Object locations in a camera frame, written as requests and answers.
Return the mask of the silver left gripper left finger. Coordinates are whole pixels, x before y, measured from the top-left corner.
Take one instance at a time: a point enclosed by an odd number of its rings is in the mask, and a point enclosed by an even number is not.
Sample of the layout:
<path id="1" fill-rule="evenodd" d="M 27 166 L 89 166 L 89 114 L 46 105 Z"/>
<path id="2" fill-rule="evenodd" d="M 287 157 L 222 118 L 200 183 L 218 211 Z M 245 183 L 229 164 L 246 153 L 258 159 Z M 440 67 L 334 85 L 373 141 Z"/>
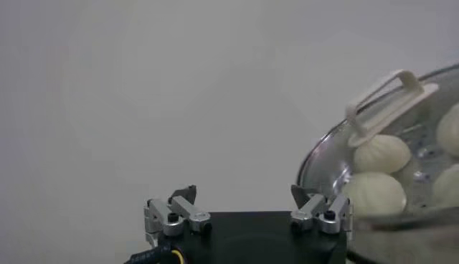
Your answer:
<path id="1" fill-rule="evenodd" d="M 156 247 L 160 237 L 179 237 L 185 227 L 191 233 L 206 235 L 212 230 L 209 212 L 195 206 L 197 186 L 175 190 L 166 200 L 148 199 L 143 207 L 146 242 Z"/>

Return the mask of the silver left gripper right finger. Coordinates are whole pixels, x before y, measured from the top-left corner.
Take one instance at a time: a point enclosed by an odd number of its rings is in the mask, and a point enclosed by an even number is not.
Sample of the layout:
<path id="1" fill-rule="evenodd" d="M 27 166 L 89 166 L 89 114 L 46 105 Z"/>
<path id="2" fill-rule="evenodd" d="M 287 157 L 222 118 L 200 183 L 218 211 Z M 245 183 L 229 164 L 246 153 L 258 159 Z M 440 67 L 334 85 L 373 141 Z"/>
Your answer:
<path id="1" fill-rule="evenodd" d="M 295 236 L 317 229 L 327 235 L 343 232 L 347 239 L 353 237 L 353 212 L 347 196 L 339 194 L 329 199 L 315 189 L 295 184 L 290 191 L 297 206 L 290 213 L 290 231 Z"/>

